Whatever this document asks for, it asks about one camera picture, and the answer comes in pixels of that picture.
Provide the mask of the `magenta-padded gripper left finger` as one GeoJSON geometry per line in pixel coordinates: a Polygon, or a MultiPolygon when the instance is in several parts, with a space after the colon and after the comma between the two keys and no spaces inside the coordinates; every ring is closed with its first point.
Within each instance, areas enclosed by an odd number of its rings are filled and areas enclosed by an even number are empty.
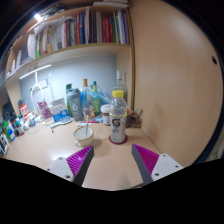
{"type": "Polygon", "coordinates": [[[92,145],[81,149],[67,158],[59,157],[46,170],[56,176],[81,186],[94,156],[92,145]]]}

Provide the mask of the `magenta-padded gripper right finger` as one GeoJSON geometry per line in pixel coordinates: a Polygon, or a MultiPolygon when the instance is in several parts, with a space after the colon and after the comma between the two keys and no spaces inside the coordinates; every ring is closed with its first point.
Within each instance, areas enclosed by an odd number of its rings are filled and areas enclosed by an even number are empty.
{"type": "Polygon", "coordinates": [[[182,169],[182,166],[168,154],[158,155],[137,144],[132,145],[132,156],[145,185],[182,169]]]}

